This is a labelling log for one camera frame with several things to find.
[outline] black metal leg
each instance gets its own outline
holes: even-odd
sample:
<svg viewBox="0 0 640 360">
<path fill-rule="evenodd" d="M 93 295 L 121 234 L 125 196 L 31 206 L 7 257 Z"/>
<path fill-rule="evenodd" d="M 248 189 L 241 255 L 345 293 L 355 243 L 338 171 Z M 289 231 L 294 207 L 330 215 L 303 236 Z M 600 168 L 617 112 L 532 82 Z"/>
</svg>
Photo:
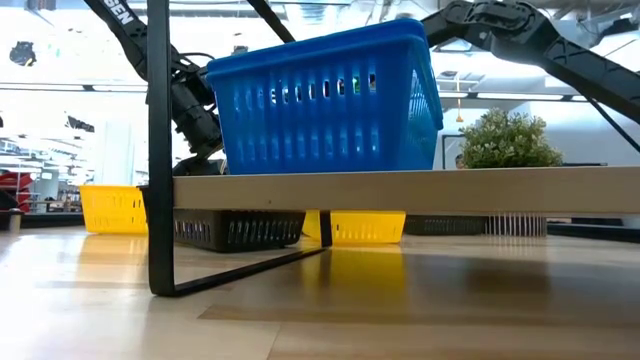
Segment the black metal leg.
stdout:
<svg viewBox="0 0 640 360">
<path fill-rule="evenodd" d="M 260 272 L 276 268 L 281 265 L 286 265 L 294 261 L 298 261 L 309 257 L 311 255 L 319 254 L 325 249 L 318 248 L 313 250 L 298 251 L 293 254 L 284 255 L 275 259 L 262 261 L 256 264 L 243 266 L 241 268 L 225 271 L 220 274 L 206 276 L 197 280 L 188 281 L 182 284 L 176 285 L 176 290 L 173 296 L 189 295 L 198 291 L 211 289 L 216 286 L 224 285 L 236 280 L 243 279 L 245 277 L 258 274 Z"/>
<path fill-rule="evenodd" d="M 320 238 L 322 240 L 323 248 L 328 248 L 333 245 L 331 211 L 320 211 Z"/>
<path fill-rule="evenodd" d="M 149 287 L 156 295 L 174 296 L 169 0 L 147 0 L 147 9 Z"/>
</svg>

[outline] ceiling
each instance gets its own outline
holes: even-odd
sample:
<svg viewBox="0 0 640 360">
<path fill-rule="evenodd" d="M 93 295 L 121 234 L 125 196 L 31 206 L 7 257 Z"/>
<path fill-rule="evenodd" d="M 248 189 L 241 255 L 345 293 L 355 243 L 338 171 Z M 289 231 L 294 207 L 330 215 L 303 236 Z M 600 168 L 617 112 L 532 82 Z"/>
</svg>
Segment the ceiling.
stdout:
<svg viewBox="0 0 640 360">
<path fill-rule="evenodd" d="M 272 0 L 270 5 L 297 39 L 361 27 L 397 17 L 417 19 L 451 0 Z M 620 16 L 640 15 L 640 0 L 530 0 L 553 19 L 567 38 L 591 47 L 594 33 Z M 146 2 L 129 0 L 146 21 Z M 119 43 L 82 0 L 58 0 L 57 10 L 25 11 L 23 2 L 0 0 L 0 51 L 17 40 L 34 41 L 38 63 L 17 67 L 0 58 L 0 82 L 143 84 L 124 58 Z M 279 39 L 245 1 L 171 1 L 171 40 L 183 52 L 231 54 L 276 46 Z M 462 42 L 434 49 L 432 66 L 441 90 L 513 93 L 572 93 L 537 67 L 514 64 L 474 51 Z M 593 51 L 640 70 L 640 32 L 605 38 Z M 206 59 L 194 59 L 204 65 Z"/>
</svg>

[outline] red object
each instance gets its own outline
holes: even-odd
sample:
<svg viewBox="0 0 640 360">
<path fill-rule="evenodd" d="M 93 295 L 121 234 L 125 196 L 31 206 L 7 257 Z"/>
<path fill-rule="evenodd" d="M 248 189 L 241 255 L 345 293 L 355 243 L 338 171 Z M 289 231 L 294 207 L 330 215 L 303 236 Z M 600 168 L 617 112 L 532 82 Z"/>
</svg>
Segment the red object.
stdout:
<svg viewBox="0 0 640 360">
<path fill-rule="evenodd" d="M 31 179 L 30 174 L 10 172 L 0 175 L 0 189 L 13 196 L 18 201 L 18 208 L 24 212 L 29 212 L 30 209 L 26 201 L 31 198 L 29 185 L 31 185 L 32 182 L 33 179 Z"/>
</svg>

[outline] black plastic basket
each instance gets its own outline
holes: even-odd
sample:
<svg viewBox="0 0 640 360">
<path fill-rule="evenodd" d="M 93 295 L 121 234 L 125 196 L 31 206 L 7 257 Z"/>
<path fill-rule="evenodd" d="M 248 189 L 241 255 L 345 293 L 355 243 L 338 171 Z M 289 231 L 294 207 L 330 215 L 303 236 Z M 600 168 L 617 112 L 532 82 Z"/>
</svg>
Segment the black plastic basket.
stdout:
<svg viewBox="0 0 640 360">
<path fill-rule="evenodd" d="M 140 190 L 146 200 L 147 187 L 141 186 Z M 304 218 L 304 212 L 176 209 L 173 238 L 216 252 L 282 248 L 298 242 Z"/>
<path fill-rule="evenodd" d="M 409 235 L 481 235 L 485 232 L 484 216 L 407 215 L 404 233 Z"/>
</svg>

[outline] yellow plastic basket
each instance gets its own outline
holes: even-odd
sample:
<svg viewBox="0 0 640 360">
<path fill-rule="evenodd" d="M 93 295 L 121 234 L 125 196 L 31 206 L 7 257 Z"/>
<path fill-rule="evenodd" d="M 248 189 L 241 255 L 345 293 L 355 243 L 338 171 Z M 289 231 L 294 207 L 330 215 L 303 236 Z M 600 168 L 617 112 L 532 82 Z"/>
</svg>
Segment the yellow plastic basket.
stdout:
<svg viewBox="0 0 640 360">
<path fill-rule="evenodd" d="M 80 186 L 80 198 L 88 232 L 147 233 L 147 215 L 137 187 L 85 185 Z"/>
<path fill-rule="evenodd" d="M 402 240 L 406 213 L 401 211 L 332 211 L 331 232 L 336 243 L 395 244 Z M 320 239 L 320 212 L 307 211 L 302 232 Z"/>
</svg>

